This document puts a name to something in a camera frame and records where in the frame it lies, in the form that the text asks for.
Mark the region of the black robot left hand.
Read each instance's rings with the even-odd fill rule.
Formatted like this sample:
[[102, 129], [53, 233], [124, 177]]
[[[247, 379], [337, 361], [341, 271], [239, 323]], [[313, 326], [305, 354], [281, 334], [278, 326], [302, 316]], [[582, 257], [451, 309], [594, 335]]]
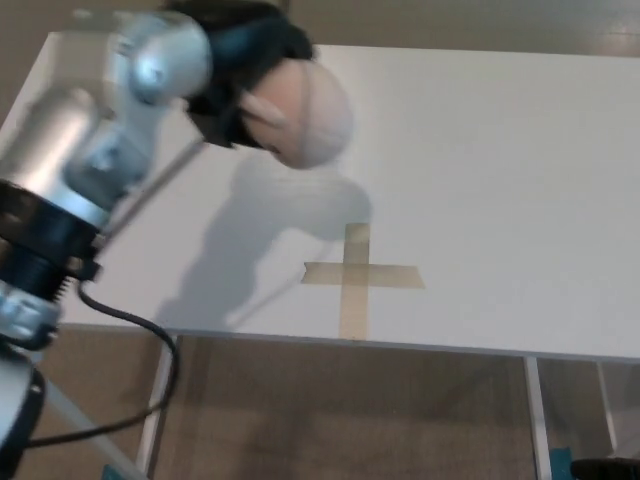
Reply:
[[307, 34], [264, 1], [168, 1], [168, 11], [193, 19], [205, 32], [212, 73], [187, 99], [187, 114], [210, 144], [256, 148], [240, 116], [240, 96], [284, 59], [312, 60]]

